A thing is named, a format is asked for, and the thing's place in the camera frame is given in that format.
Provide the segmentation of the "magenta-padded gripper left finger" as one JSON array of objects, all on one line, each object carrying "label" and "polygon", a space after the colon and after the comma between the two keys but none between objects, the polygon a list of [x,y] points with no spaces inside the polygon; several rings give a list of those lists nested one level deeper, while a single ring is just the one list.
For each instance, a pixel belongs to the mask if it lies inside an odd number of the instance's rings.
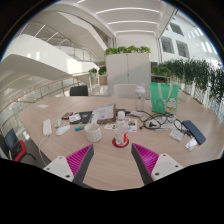
[{"label": "magenta-padded gripper left finger", "polygon": [[94,147],[90,144],[67,157],[58,156],[44,170],[85,187],[84,178],[93,155]]}]

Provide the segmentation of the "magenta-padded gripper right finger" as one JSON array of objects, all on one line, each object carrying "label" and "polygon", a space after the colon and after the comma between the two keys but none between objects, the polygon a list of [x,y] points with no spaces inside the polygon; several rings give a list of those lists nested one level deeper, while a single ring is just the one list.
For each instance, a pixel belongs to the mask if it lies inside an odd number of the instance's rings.
[{"label": "magenta-padded gripper right finger", "polygon": [[157,154],[135,143],[132,144],[131,153],[145,185],[182,169],[167,153]]}]

